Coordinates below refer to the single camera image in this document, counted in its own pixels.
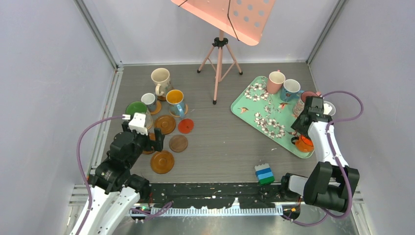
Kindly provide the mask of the large ridged brown wooden coaster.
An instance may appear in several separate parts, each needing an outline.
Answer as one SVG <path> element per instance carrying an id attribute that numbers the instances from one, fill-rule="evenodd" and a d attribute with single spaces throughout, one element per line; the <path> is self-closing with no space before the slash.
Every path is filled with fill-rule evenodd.
<path id="1" fill-rule="evenodd" d="M 162 115 L 155 120 L 154 127 L 159 128 L 164 135 L 168 135 L 175 130 L 176 121 L 173 116 Z"/>

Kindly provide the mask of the dark walnut coaster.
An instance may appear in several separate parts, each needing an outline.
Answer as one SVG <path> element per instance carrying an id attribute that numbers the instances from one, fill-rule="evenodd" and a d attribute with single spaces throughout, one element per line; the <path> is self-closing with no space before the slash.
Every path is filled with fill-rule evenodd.
<path id="1" fill-rule="evenodd" d="M 174 135 L 169 141 L 169 147 L 173 152 L 183 152 L 188 147 L 188 140 L 184 135 Z"/>

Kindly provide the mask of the red round paper coaster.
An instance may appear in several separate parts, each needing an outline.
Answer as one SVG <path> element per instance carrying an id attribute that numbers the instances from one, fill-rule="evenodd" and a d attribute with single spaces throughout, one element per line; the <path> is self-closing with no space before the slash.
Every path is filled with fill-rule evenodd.
<path id="1" fill-rule="evenodd" d="M 178 130 L 182 134 L 190 133 L 193 130 L 193 128 L 194 128 L 194 122 L 193 122 L 193 120 L 191 120 L 189 118 L 185 118 L 185 119 L 181 120 L 178 124 Z"/>

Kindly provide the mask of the orange mug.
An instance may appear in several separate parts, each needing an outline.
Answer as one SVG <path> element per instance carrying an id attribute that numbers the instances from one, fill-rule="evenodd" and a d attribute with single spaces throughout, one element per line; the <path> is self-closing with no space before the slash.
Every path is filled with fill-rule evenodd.
<path id="1" fill-rule="evenodd" d="M 292 137 L 291 143 L 301 152 L 309 153 L 314 151 L 313 142 L 304 135 Z"/>

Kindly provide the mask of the light plain wooden coaster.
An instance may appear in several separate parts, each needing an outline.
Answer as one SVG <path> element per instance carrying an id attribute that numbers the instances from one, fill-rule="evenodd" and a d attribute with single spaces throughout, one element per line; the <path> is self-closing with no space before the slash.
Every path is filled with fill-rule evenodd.
<path id="1" fill-rule="evenodd" d="M 151 115 L 155 115 L 161 111 L 162 104 L 159 100 L 157 100 L 154 104 L 149 106 L 149 111 Z"/>

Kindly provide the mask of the woven rattan coaster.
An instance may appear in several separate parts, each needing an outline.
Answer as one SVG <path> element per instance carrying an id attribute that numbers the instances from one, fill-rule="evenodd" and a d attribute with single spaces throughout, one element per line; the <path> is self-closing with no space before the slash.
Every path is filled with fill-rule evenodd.
<path id="1" fill-rule="evenodd" d="M 171 105 L 169 107 L 169 113 L 176 118 L 184 119 L 188 113 L 188 105 L 185 104 L 184 108 L 181 105 Z"/>

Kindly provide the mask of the small blue patterned mug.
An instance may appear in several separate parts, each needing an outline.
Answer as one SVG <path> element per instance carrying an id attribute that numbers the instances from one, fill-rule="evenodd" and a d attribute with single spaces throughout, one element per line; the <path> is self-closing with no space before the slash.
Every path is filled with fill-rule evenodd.
<path id="1" fill-rule="evenodd" d="M 141 102 L 144 103 L 149 112 L 155 112 L 157 109 L 157 97 L 153 93 L 146 93 L 141 97 Z"/>

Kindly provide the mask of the green inside cream mug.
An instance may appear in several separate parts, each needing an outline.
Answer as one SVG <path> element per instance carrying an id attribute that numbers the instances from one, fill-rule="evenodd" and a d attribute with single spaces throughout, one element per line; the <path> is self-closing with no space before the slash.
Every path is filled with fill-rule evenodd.
<path id="1" fill-rule="evenodd" d="M 143 102 L 135 101 L 126 107 L 125 114 L 130 115 L 133 118 L 135 113 L 146 114 L 145 127 L 148 130 L 153 126 L 153 117 Z"/>

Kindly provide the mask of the yellow inside blue mug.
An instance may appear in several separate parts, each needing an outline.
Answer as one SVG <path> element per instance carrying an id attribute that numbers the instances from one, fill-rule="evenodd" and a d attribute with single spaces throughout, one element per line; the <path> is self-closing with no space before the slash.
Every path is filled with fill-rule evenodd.
<path id="1" fill-rule="evenodd" d="M 169 107 L 171 105 L 181 105 L 184 108 L 184 105 L 186 104 L 184 101 L 184 93 L 180 90 L 171 90 L 168 92 L 166 101 L 169 104 Z"/>

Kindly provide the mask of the cream shell pattern mug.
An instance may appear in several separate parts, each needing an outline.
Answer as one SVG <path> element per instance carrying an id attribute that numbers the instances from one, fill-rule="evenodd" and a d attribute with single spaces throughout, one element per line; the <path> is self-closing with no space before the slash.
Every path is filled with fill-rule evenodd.
<path id="1" fill-rule="evenodd" d="M 166 97 L 167 93 L 173 89 L 171 84 L 170 72 L 166 68 L 157 68 L 151 73 L 151 79 L 155 84 L 155 94 Z"/>

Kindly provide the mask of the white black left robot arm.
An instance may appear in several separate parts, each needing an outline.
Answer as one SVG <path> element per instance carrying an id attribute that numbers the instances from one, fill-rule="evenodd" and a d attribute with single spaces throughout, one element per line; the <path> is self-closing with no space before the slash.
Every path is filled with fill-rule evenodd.
<path id="1" fill-rule="evenodd" d="M 130 170 L 143 152 L 162 151 L 165 135 L 155 128 L 151 138 L 130 130 L 127 122 L 123 122 L 122 128 L 115 135 L 107 158 L 87 180 L 89 196 L 71 231 L 73 235 L 110 235 L 135 203 L 149 199 L 149 181 Z"/>

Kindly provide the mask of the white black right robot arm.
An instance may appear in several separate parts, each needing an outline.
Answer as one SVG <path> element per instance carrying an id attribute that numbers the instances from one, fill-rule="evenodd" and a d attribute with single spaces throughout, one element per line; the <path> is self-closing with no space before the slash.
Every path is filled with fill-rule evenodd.
<path id="1" fill-rule="evenodd" d="M 312 141 L 318 162 L 309 177 L 291 173 L 283 176 L 281 198 L 292 201 L 301 197 L 308 205 L 346 213 L 360 174 L 349 167 L 340 152 L 332 117 L 324 114 L 323 98 L 307 97 L 304 110 L 291 127 Z"/>

